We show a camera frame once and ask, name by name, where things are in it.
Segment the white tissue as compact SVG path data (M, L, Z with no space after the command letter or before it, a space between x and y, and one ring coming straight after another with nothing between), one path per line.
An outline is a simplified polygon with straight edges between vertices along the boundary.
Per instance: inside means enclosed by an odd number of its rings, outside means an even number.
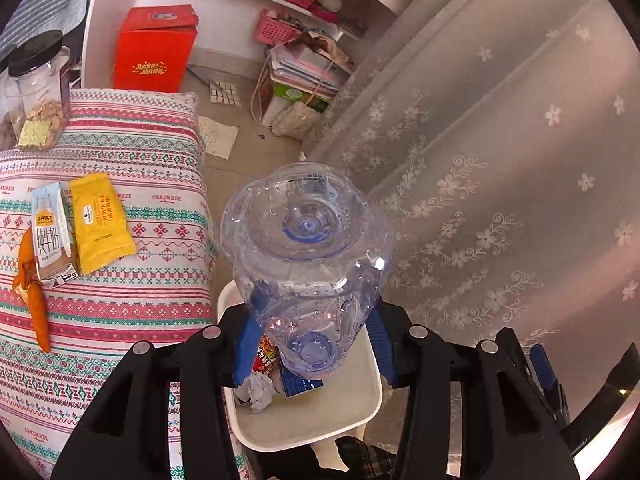
M250 404L253 413L262 412L277 393L268 375L252 373L244 379L242 385L234 390L235 397L241 403Z

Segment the blue toothpaste box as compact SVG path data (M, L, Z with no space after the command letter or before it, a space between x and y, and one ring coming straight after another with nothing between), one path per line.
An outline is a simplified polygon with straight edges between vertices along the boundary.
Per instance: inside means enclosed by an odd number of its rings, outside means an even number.
M323 387L323 382L321 379L310 380L301 378L292 373L283 365L280 366L279 372L281 390L287 398L299 396L300 394L314 391Z

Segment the clear crushed plastic bottle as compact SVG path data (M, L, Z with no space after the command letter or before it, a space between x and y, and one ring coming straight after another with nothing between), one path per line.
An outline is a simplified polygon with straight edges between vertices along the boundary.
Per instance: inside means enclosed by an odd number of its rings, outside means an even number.
M381 206L341 171L296 162L234 193L220 242L285 367L321 379L342 365L380 299L395 233Z

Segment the milk carton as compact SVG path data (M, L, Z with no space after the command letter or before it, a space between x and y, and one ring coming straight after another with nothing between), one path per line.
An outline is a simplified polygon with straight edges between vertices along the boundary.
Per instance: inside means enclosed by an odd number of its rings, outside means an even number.
M78 278L77 249L60 182L32 192L32 246L38 280L43 285L57 288Z

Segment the patterned tablecloth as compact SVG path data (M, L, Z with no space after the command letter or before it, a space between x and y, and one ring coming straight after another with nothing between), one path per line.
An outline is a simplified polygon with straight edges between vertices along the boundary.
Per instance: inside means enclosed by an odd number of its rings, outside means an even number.
M213 317L216 234L203 179L193 93L76 90L72 116L45 151L1 155L1 421L47 479L81 415L138 340L186 340ZM13 291L32 192L106 174L136 251L46 290L51 350Z

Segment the yellow snack packet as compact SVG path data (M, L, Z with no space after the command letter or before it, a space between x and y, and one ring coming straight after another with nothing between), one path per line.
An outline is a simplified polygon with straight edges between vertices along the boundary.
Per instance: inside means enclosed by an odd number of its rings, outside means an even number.
M74 233L84 275L136 253L122 202L107 174L70 181Z

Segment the lace curtain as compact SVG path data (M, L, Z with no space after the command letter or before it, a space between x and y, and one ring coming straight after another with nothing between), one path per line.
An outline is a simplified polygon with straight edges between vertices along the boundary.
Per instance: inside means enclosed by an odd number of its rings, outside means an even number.
M639 51L608 0L414 0L305 141L393 221L384 297L511 327L573 412L639 340Z

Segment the paper sheet on floor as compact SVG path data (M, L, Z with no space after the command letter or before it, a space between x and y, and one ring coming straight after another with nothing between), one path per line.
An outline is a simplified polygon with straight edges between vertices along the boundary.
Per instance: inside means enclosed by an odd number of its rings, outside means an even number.
M223 125L212 118L200 116L198 118L198 131L207 154L224 160L230 158L234 142L238 136L238 127Z

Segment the jar with brown snacks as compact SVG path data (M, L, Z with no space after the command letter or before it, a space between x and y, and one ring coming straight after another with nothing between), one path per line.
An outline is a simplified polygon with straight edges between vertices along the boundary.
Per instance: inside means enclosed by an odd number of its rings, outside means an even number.
M20 89L16 80L9 74L7 62L1 64L0 106L0 148L6 151L16 147L17 127L22 117Z

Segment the jar with nuts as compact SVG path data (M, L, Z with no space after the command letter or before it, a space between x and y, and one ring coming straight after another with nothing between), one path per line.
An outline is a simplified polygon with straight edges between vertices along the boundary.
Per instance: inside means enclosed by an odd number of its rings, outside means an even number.
M40 32L9 55L4 94L20 150L53 148L70 119L70 49L63 39L58 29Z

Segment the stack of papers in rack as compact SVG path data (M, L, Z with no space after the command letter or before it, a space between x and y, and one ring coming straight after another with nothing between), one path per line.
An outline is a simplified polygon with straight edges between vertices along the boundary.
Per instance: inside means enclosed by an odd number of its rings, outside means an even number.
M252 119L274 136L304 140L353 73L334 39L305 30L267 50L250 98Z

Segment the red gift box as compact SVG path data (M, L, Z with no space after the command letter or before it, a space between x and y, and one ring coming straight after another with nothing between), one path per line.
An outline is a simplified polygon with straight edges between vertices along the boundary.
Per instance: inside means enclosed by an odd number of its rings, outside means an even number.
M190 4L131 8L118 35L114 88L178 92L199 21Z

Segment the pink basket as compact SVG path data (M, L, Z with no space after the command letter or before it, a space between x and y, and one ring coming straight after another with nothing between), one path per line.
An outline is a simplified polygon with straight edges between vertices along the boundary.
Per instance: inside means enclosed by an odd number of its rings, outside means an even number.
M264 14L258 21L254 37L261 44L267 46L276 46L277 44L286 44L297 38L302 32L276 18Z

